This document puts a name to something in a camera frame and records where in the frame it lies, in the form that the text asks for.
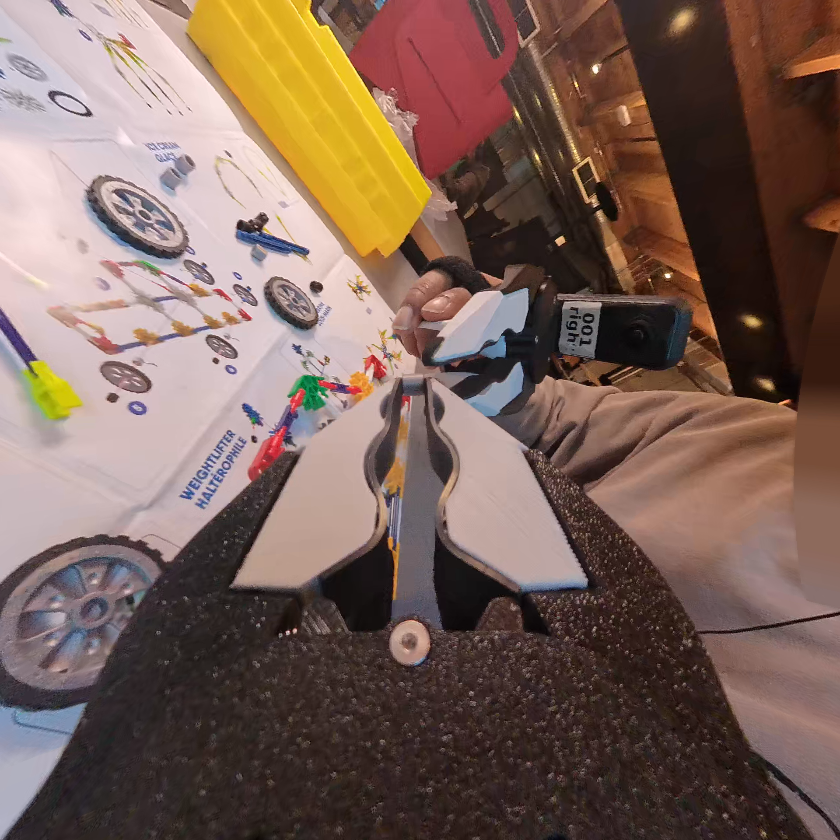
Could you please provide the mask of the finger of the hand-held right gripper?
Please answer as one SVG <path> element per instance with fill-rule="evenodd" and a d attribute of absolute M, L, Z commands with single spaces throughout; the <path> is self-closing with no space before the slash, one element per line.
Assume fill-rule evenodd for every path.
<path fill-rule="evenodd" d="M 507 371 L 522 366 L 511 352 L 513 337 L 526 326 L 530 306 L 527 288 L 478 292 L 453 318 L 438 324 L 435 336 L 426 341 L 422 363 L 443 371 Z"/>
<path fill-rule="evenodd" d="M 517 413 L 529 400 L 529 378 L 519 360 L 475 359 L 455 372 L 464 376 L 454 384 L 454 394 L 485 417 Z"/>

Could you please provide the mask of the blue rod V-shaped assembly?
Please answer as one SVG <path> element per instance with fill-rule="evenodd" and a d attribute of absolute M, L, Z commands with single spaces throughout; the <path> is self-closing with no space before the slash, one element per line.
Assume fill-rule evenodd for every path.
<path fill-rule="evenodd" d="M 79 395 L 32 351 L 4 310 L 1 310 L 1 331 L 23 365 L 20 375 L 27 393 L 48 420 L 63 421 L 82 407 Z"/>

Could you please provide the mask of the blue rod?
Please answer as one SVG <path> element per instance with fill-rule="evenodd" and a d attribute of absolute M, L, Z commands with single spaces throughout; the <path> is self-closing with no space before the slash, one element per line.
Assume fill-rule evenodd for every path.
<path fill-rule="evenodd" d="M 267 232 L 266 227 L 264 232 L 259 235 L 245 234 L 236 229 L 236 238 L 252 248 L 261 249 L 265 252 L 294 255 L 302 258 L 307 258 L 310 254 L 309 248 L 291 242 L 289 239 L 274 236 Z"/>

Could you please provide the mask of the small black toy wheel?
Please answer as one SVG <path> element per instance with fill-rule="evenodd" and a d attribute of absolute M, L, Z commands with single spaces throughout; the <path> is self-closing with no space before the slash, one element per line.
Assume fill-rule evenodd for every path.
<path fill-rule="evenodd" d="M 1 703 L 87 703 L 122 631 L 165 569 L 158 549 L 97 534 L 48 547 L 1 587 Z"/>
<path fill-rule="evenodd" d="M 319 313 L 309 295 L 289 279 L 272 276 L 264 285 L 269 308 L 292 328 L 309 331 L 319 322 Z"/>
<path fill-rule="evenodd" d="M 148 256 L 178 259 L 190 247 L 187 229 L 175 212 L 133 182 L 99 175 L 87 186 L 86 198 L 107 230 Z"/>

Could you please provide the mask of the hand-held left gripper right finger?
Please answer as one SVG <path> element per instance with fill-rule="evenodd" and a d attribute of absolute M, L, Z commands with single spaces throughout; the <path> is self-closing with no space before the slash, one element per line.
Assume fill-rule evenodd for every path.
<path fill-rule="evenodd" d="M 589 576 L 528 449 L 438 381 L 424 384 L 436 506 L 434 593 L 444 628 L 476 628 L 490 602 L 540 624 L 536 595 L 585 591 Z"/>

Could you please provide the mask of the person's right hand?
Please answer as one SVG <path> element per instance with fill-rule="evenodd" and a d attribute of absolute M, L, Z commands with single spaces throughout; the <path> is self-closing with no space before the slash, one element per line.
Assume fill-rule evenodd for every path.
<path fill-rule="evenodd" d="M 500 285 L 493 276 L 479 272 L 466 259 L 445 256 L 430 261 L 425 272 L 407 292 L 392 321 L 394 335 L 406 352 L 420 359 L 436 332 L 423 322 L 452 319 L 480 291 Z"/>

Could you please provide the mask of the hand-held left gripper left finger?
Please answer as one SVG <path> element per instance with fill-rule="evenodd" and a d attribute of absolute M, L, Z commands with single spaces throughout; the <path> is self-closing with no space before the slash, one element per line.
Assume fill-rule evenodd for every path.
<path fill-rule="evenodd" d="M 392 618 L 394 561 L 382 485 L 402 414 L 402 384 L 369 396 L 315 434 L 292 467 L 232 582 L 305 602 L 330 599 L 350 628 Z"/>

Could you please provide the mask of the yellow plastic bin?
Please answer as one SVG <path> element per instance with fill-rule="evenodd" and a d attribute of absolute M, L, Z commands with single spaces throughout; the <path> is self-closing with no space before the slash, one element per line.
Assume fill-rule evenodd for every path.
<path fill-rule="evenodd" d="M 387 257 L 431 192 L 311 5 L 199 1 L 187 34 L 355 250 Z"/>

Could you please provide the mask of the red bag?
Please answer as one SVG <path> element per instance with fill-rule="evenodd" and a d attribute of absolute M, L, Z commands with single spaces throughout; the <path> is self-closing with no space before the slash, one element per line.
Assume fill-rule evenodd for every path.
<path fill-rule="evenodd" d="M 511 119 L 502 80 L 519 47 L 509 2 L 391 1 L 358 38 L 350 61 L 416 115 L 417 166 L 433 180 Z"/>

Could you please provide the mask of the printed instruction sheet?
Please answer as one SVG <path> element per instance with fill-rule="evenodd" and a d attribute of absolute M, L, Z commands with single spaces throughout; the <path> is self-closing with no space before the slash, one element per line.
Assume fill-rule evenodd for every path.
<path fill-rule="evenodd" d="M 2 581 L 97 534 L 146 541 L 165 566 L 265 448 L 303 448 L 406 370 L 376 286 L 158 15 L 2 2 L 2 310 L 83 402 L 48 420 L 2 335 Z M 86 198 L 99 175 L 161 199 L 186 253 L 155 258 L 107 230 Z M 309 257 L 238 241 L 260 212 Z M 270 309 L 270 277 L 309 295 L 314 329 Z"/>

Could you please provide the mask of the clear plastic bag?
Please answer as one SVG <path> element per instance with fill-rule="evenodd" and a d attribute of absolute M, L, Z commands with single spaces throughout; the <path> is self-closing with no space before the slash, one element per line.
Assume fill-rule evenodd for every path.
<path fill-rule="evenodd" d="M 385 120 L 402 143 L 415 167 L 419 170 L 420 164 L 415 142 L 415 127 L 419 120 L 418 116 L 414 112 L 406 111 L 399 107 L 396 99 L 396 89 L 384 91 L 378 87 L 373 87 L 371 93 L 378 108 L 382 111 Z M 430 197 L 423 209 L 421 220 L 427 226 L 432 222 L 446 222 L 448 220 L 448 214 L 456 210 L 456 204 L 448 199 L 439 180 L 430 180 L 425 175 L 423 178 L 430 190 Z"/>

